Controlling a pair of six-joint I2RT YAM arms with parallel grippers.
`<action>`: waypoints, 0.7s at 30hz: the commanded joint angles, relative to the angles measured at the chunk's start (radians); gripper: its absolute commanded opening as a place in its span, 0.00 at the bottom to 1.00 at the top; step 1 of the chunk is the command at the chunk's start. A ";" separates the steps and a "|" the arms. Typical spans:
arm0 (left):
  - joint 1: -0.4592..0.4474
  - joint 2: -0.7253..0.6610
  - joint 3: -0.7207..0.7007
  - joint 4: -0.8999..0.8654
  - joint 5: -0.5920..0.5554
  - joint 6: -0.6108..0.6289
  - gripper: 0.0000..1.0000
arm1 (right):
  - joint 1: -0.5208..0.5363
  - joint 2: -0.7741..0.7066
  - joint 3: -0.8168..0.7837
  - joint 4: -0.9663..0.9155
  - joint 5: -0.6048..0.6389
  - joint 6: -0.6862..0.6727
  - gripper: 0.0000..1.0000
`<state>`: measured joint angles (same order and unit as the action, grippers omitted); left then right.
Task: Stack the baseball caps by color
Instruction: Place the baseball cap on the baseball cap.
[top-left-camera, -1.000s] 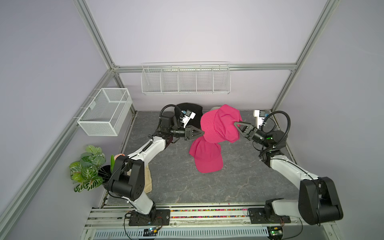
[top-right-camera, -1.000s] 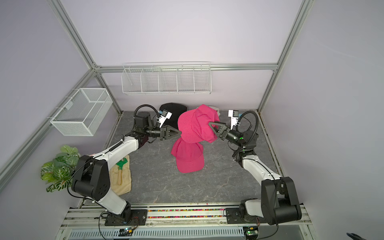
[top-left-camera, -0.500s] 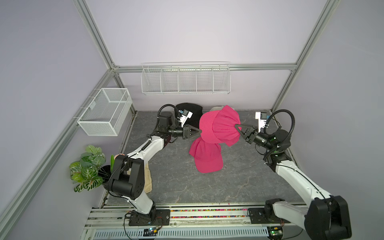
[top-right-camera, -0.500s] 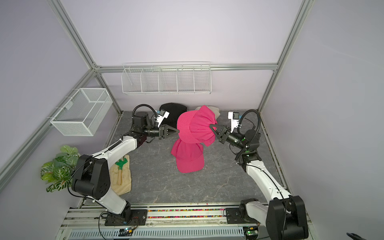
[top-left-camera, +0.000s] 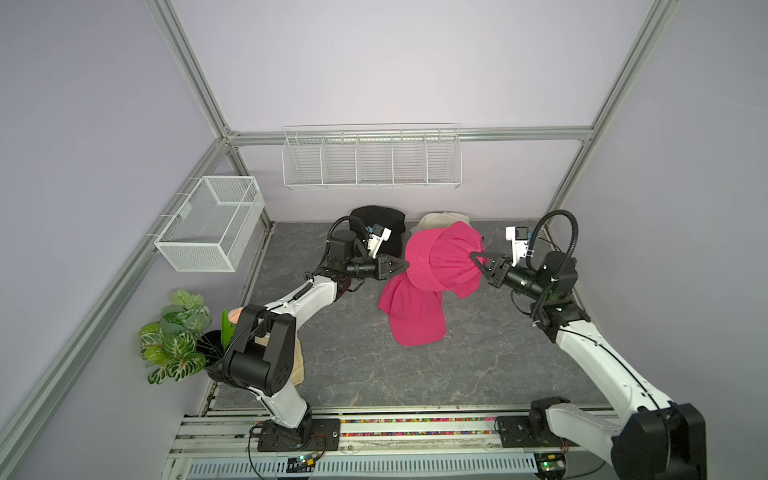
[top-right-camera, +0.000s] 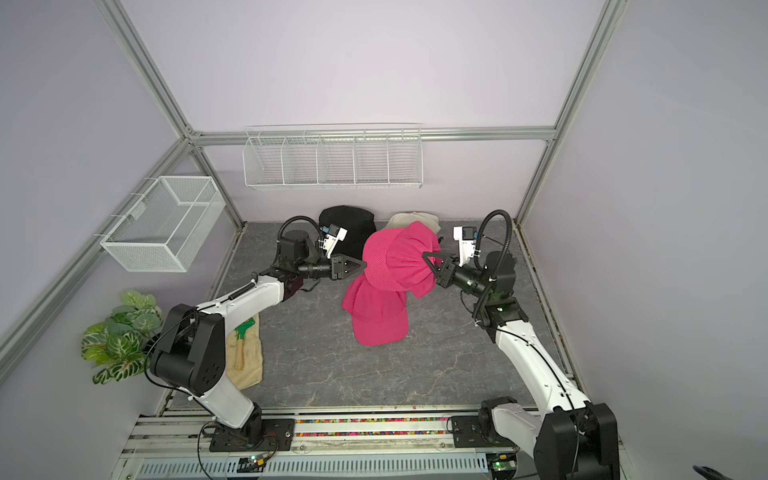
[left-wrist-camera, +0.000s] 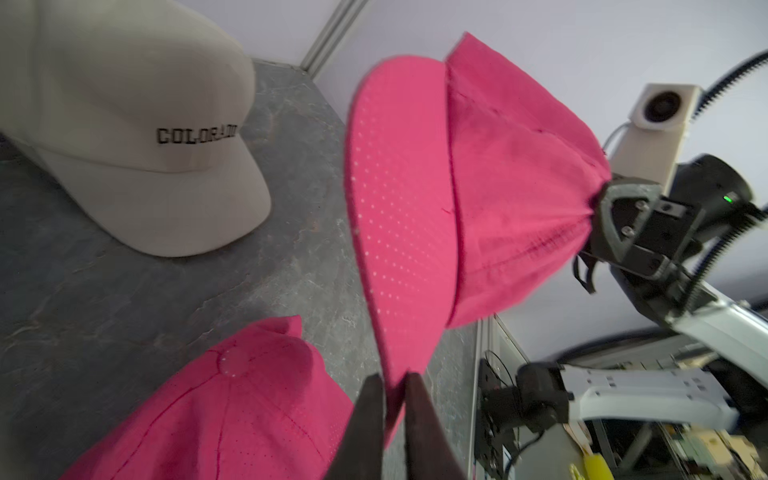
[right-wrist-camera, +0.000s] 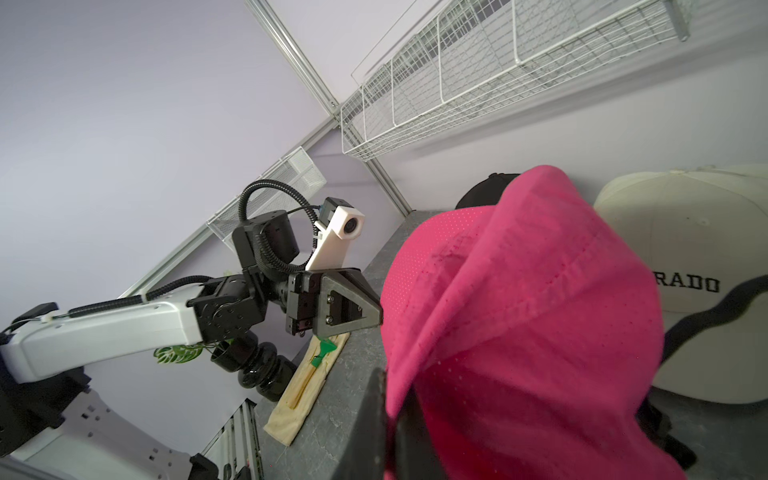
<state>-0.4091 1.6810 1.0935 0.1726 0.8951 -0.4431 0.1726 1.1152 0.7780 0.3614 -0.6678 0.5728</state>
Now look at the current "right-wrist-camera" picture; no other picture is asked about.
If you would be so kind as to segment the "black cap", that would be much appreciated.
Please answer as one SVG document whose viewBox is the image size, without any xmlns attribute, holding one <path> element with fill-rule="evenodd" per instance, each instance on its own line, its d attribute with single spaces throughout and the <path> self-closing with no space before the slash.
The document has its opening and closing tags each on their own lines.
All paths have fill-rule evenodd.
<svg viewBox="0 0 768 480">
<path fill-rule="evenodd" d="M 465 193 L 455 209 L 496 205 L 507 186 L 519 176 L 519 173 L 492 173 Z"/>
</svg>

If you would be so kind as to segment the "pink cap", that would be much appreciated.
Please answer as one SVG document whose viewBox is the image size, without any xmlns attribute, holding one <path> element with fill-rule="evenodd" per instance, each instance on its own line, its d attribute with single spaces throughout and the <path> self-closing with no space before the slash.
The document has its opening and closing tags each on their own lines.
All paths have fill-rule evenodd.
<svg viewBox="0 0 768 480">
<path fill-rule="evenodd" d="M 635 415 L 660 365 L 656 281 L 568 176 L 417 227 L 381 295 L 386 411 L 414 393 L 450 479 L 681 479 Z"/>
</svg>

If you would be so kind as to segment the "cream cap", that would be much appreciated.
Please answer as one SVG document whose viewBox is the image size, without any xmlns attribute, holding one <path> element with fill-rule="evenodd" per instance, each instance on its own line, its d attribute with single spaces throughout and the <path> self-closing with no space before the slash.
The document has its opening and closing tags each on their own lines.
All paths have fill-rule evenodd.
<svg viewBox="0 0 768 480">
<path fill-rule="evenodd" d="M 653 272 L 666 330 L 767 272 L 766 165 L 624 175 L 604 186 L 594 208 Z M 766 400 L 766 294 L 686 342 L 653 385 L 722 404 Z"/>
</svg>

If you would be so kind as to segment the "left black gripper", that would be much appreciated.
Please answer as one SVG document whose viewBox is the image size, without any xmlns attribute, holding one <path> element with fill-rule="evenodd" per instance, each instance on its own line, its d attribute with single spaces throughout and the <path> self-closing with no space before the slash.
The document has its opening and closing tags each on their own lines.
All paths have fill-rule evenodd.
<svg viewBox="0 0 768 480">
<path fill-rule="evenodd" d="M 313 330 L 325 339 L 379 327 L 383 321 L 380 297 L 356 268 L 292 273 L 281 300 L 292 336 Z"/>
</svg>

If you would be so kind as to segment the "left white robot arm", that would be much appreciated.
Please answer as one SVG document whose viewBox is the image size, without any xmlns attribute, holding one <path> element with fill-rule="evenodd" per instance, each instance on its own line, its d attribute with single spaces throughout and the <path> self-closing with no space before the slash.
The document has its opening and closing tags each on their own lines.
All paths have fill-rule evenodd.
<svg viewBox="0 0 768 480">
<path fill-rule="evenodd" d="M 85 366 L 180 346 L 212 348 L 211 360 L 240 385 L 276 402 L 296 367 L 252 327 L 274 303 L 290 334 L 321 339 L 382 322 L 379 296 L 354 268 L 299 272 L 273 282 L 262 274 L 188 276 L 147 292 L 60 312 L 44 303 L 1 333 L 1 453 L 8 455 L 64 422 L 86 391 Z"/>
</svg>

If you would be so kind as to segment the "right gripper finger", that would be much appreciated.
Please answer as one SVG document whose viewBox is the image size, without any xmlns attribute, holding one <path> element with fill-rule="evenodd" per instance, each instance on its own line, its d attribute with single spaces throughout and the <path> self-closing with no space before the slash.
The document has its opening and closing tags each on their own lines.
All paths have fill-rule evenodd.
<svg viewBox="0 0 768 480">
<path fill-rule="evenodd" d="M 333 480 L 381 480 L 387 464 L 386 372 L 374 369 Z"/>
</svg>

